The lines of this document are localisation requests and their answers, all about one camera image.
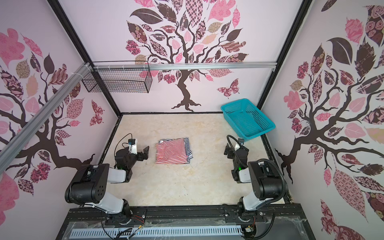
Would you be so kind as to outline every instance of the wire mesh basket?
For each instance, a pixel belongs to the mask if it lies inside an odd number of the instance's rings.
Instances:
[[[148,61],[134,62],[136,66],[95,66],[83,78],[83,84],[90,93],[101,92],[98,81],[103,81],[106,89],[113,93],[148,93],[152,84],[152,76]]]

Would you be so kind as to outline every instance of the pink leaf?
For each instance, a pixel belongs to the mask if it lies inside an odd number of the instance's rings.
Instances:
[[[9,124],[4,121],[0,121],[0,134],[7,133],[9,129]]]
[[[80,122],[77,121],[77,120],[73,120],[73,121],[70,121],[70,122],[69,122],[69,125],[71,125],[71,127],[76,127],[76,126],[79,125],[79,124],[80,124]]]
[[[189,42],[190,40],[192,40],[191,34],[189,33],[189,31],[186,31],[184,34],[184,41]]]
[[[240,22],[240,12],[239,12],[239,10],[237,10],[237,7],[236,7],[236,9],[233,12],[233,16],[232,16],[233,28],[236,28],[236,26],[239,24],[239,22]]]
[[[364,197],[355,181],[348,174],[336,169],[333,182],[340,196],[366,218]]]
[[[293,91],[289,91],[288,96],[284,97],[284,102],[288,103],[287,107],[289,107],[290,110],[298,109],[301,105],[304,104],[304,102],[300,100],[299,93]]]
[[[354,122],[350,122],[345,127],[345,135],[347,137],[358,138],[364,137],[366,134],[364,130]]]
[[[364,104],[365,104],[365,97],[357,98],[357,99],[353,100],[353,101],[349,104],[348,108],[349,108],[352,112],[357,113],[358,111],[361,110],[361,108],[364,106]]]
[[[324,180],[325,180],[325,183],[327,184],[327,186],[329,186],[331,184],[331,179],[332,179],[331,170],[329,168],[327,168],[324,171]]]
[[[0,98],[0,109],[3,111],[9,111],[13,108],[13,102],[6,99]]]
[[[193,47],[193,50],[195,51],[196,54],[199,54],[203,51],[204,45],[203,44],[198,44]]]
[[[338,107],[340,104],[340,93],[335,93],[330,99],[329,99],[329,105],[331,107]]]
[[[208,81],[214,81],[214,79],[211,77],[211,76],[209,76],[208,74],[205,76],[205,78],[208,80]]]
[[[324,122],[325,120],[328,120],[328,118],[331,116],[332,114],[330,113],[320,113],[319,115],[316,116],[316,119],[321,121],[321,122]]]
[[[29,113],[37,113],[39,109],[40,106],[35,97],[29,99],[25,104],[25,110]]]
[[[180,62],[181,61],[181,59],[183,58],[183,53],[179,53],[178,55],[177,55],[177,57],[176,57],[176,63],[178,63],[178,62]]]
[[[172,39],[172,48],[176,50],[180,48],[179,42],[176,41],[175,39]]]

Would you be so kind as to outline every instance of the black cable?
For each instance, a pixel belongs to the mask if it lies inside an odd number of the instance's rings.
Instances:
[[[238,157],[238,155],[237,155],[237,153],[236,153],[236,151],[235,151],[235,148],[233,147],[233,145],[232,145],[232,143],[231,143],[231,140],[229,140],[229,138],[234,139],[234,140],[237,142],[237,144],[239,144],[240,147],[241,147],[241,144],[240,144],[239,141],[238,141],[236,138],[234,138],[233,136],[231,136],[231,135],[227,135],[227,141],[228,141],[228,143],[229,143],[229,146],[231,146],[231,148],[232,148],[233,152],[235,153],[237,159],[239,160],[240,164],[241,164],[243,167],[247,168],[248,166],[247,166],[246,164],[244,164],[242,161],[240,161],[240,158]]]
[[[121,140],[123,140],[126,136],[128,135],[131,135],[131,138],[133,139],[133,136],[132,136],[132,133],[128,133],[127,135],[125,135],[122,139],[120,139],[120,141],[116,144],[116,147],[115,147],[115,152],[114,152],[114,155],[116,156],[116,148],[118,147],[119,143],[121,142]]]

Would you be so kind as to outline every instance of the patterned leaf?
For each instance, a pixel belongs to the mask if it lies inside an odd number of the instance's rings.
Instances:
[[[331,107],[334,107],[334,108],[338,107],[339,104],[340,104],[340,93],[339,93],[339,92],[338,92],[338,93],[335,93],[335,94],[329,99],[328,103],[329,103],[329,105],[330,105]]]
[[[208,71],[212,76],[214,76],[216,78],[224,77],[225,75],[232,73],[231,70],[226,69],[226,68],[224,68],[224,69],[209,69]]]
[[[157,79],[159,80],[159,82],[160,82],[161,80],[163,80],[163,72],[162,72],[162,71],[160,71],[160,72],[157,74]]]
[[[384,187],[370,177],[354,177],[358,184],[373,191],[384,192]]]
[[[320,45],[312,57],[311,72],[313,75],[319,72],[321,66],[323,65],[324,58],[324,50],[322,45]]]
[[[211,81],[211,82],[214,81],[214,79],[213,79],[211,76],[209,76],[208,74],[205,76],[205,78],[206,78],[208,81]]]
[[[16,176],[13,178],[17,178],[17,177],[24,177],[25,174],[28,172],[27,170],[27,166],[24,166],[23,168],[21,168],[17,173],[16,173]]]
[[[199,72],[198,72],[198,71],[195,71],[194,76],[195,76],[195,79],[196,79],[196,80],[200,81],[200,75],[199,75]]]
[[[36,72],[41,73],[40,63],[39,63],[39,61],[37,60],[37,58],[35,57],[35,55],[33,53],[32,53],[31,60],[29,62],[31,64],[32,68],[34,70],[36,70]]]
[[[323,8],[321,9],[322,12],[328,10],[337,0],[327,0]]]
[[[338,61],[339,63],[344,63],[350,65],[352,62],[352,46],[348,42],[348,40],[344,38],[332,38],[329,39],[332,43],[332,54],[333,58]]]
[[[201,21],[201,23],[197,27],[197,30],[196,30],[196,41],[199,41],[200,39],[202,39],[204,34],[205,34],[205,22],[203,20],[203,21]]]
[[[55,142],[60,146],[65,146],[63,139],[58,135],[55,135]]]
[[[215,54],[215,60],[218,60],[221,56],[221,50],[217,50],[216,54]]]
[[[319,148],[315,153],[314,153],[314,163],[316,164],[322,157],[324,156],[324,150],[323,148]]]
[[[50,158],[50,156],[49,156],[49,152],[48,152],[48,151],[40,150],[40,151],[37,152],[37,155],[39,155],[39,157],[40,157],[43,161],[51,162],[51,158]]]
[[[6,88],[11,92],[11,94],[21,100],[23,98],[24,90],[20,82],[15,78],[15,76],[12,76],[8,72],[4,71],[1,66],[0,70],[1,78],[4,81]]]
[[[361,86],[359,86],[359,88],[356,89],[356,92],[361,94],[373,93],[374,91],[378,90],[381,87],[383,80],[384,80],[384,73],[379,76],[370,78],[367,81],[364,81],[361,84]]]
[[[149,41],[151,42],[151,45],[153,47],[153,50],[155,50],[155,52],[157,52],[158,54],[160,54],[164,57],[167,56],[166,50],[160,44],[152,41],[152,39],[149,39]]]
[[[181,7],[183,6],[183,0],[172,0],[172,4],[178,14]]]
[[[69,135],[66,131],[64,130],[57,130],[55,132],[55,134],[59,135],[61,138],[67,138],[67,137],[70,137],[71,135]]]
[[[195,57],[194,57],[194,55],[192,53],[191,55],[189,55],[188,61],[189,61],[189,63],[193,63],[194,60],[195,60]]]
[[[371,47],[369,43],[365,42],[364,38],[357,51],[355,61],[356,71],[360,77],[365,76],[365,74],[371,70],[373,63],[375,62],[375,57],[373,47]]]
[[[166,4],[158,3],[157,8],[159,9],[159,12],[161,13],[161,15],[164,16],[165,19],[173,23],[176,23],[176,13],[172,10],[170,6]]]
[[[55,71],[55,65],[53,64],[53,61],[49,54],[46,58],[44,58],[44,68],[48,74],[52,74]]]
[[[372,140],[384,144],[384,128],[366,128],[365,130]]]
[[[347,137],[352,138],[364,137],[366,135],[364,130],[354,122],[348,123],[344,132]]]
[[[188,18],[187,18],[187,15],[185,14],[186,12],[184,12],[183,16],[181,17],[180,19],[180,31],[184,31],[185,29],[187,29],[188,27],[188,24],[189,24],[189,21],[188,21]]]
[[[308,135],[311,131],[311,125],[305,126],[303,130],[300,132],[300,135]]]
[[[29,69],[29,65],[26,60],[21,61],[16,65],[16,73],[19,76],[19,78],[29,77],[31,70]]]
[[[328,131],[328,137],[334,137],[341,132],[344,127],[331,127]]]
[[[349,164],[363,165],[352,154],[344,154],[343,156],[341,156],[341,160],[343,160],[343,161],[345,161],[346,163],[349,163]]]
[[[209,25],[208,31],[210,33],[215,33],[220,28],[221,24],[223,24],[223,23],[221,23],[221,22],[212,23],[211,25]]]
[[[367,36],[380,46],[383,39],[382,26],[384,25],[383,6],[369,5],[365,6],[368,10],[367,24],[365,25],[365,33]]]
[[[222,47],[225,51],[231,53],[231,52],[238,52],[241,47],[245,46],[245,44],[246,44],[245,41],[242,42],[242,43],[230,42],[230,43],[226,43],[226,44],[220,45],[220,47]]]
[[[369,112],[363,119],[370,124],[382,124],[384,122],[384,107],[378,107]]]
[[[162,22],[163,19],[154,11],[147,8],[141,8],[133,11],[131,16],[137,16],[139,17],[143,22],[148,24],[156,24],[159,22]]]
[[[298,91],[303,86],[303,83],[301,82],[301,80],[296,80],[290,86],[292,90]]]
[[[71,125],[71,127],[76,127],[76,126],[79,125],[79,124],[80,124],[80,122],[77,121],[77,120],[73,120],[73,121],[70,121],[70,122],[69,122],[69,125]]]
[[[152,28],[147,24],[142,24],[141,26],[142,26],[142,28],[144,28],[147,31],[153,31]]]
[[[17,185],[21,190],[28,192],[33,196],[33,184],[30,181],[19,178]]]
[[[323,92],[323,84],[321,83],[321,73],[317,76],[316,81],[313,84],[312,88],[312,97],[313,97],[313,104],[316,104]]]
[[[347,73],[345,71],[340,71],[340,81],[344,85],[352,85],[355,83],[355,80],[353,79],[352,75],[350,73]]]
[[[288,118],[294,118],[298,112],[299,110],[292,111],[291,114],[289,114]]]
[[[157,41],[162,41],[164,40],[166,37],[161,34],[161,33],[155,33],[155,34],[151,34],[152,37],[154,37]]]
[[[365,192],[365,196],[378,217],[384,221],[384,195],[378,192]]]
[[[361,215],[365,215],[364,197],[359,186],[346,173],[336,169],[333,175],[333,182],[340,196]]]
[[[210,44],[211,42],[213,42],[216,38],[217,34],[213,33],[213,34],[210,34],[208,36],[206,36],[203,41],[201,41],[202,44]]]
[[[234,41],[240,34],[241,29],[235,29],[227,36],[227,41]]]
[[[239,12],[239,10],[237,10],[237,7],[236,7],[236,9],[233,12],[233,16],[232,16],[233,28],[236,28],[236,26],[239,24],[239,22],[240,22],[240,12]]]
[[[29,113],[37,113],[40,110],[40,105],[35,97],[27,101],[25,104],[25,110]]]
[[[327,72],[327,71],[324,71],[325,72],[325,75],[324,75],[324,82],[328,85],[332,85],[335,83],[335,79],[333,77],[333,75],[330,73],[330,72]]]
[[[331,170],[329,168],[324,171],[324,180],[328,187],[331,184],[332,180]]]
[[[13,102],[6,99],[0,98],[0,110],[10,111],[13,108]]]
[[[380,174],[384,170],[384,167],[380,164],[367,164],[359,170],[369,176],[375,176]]]
[[[348,108],[354,112],[357,113],[361,110],[361,108],[365,105],[365,97],[362,98],[356,98],[353,100],[349,105]]]
[[[227,24],[224,24],[222,27],[221,27],[221,35],[224,36],[227,32],[228,32],[228,29],[229,29],[229,26],[231,25],[231,21],[229,21],[229,23]]]

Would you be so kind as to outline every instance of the folded clothing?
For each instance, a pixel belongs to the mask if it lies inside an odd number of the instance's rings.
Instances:
[[[186,164],[187,162],[183,138],[156,144],[155,164]]]
[[[185,144],[185,154],[187,155],[187,159],[188,159],[187,163],[190,163],[193,156],[192,156],[192,151],[191,151],[191,148],[189,145],[189,138],[184,137],[183,139],[184,139],[184,144]],[[159,143],[172,141],[172,140],[174,140],[174,139],[161,139],[161,140],[159,140]]]

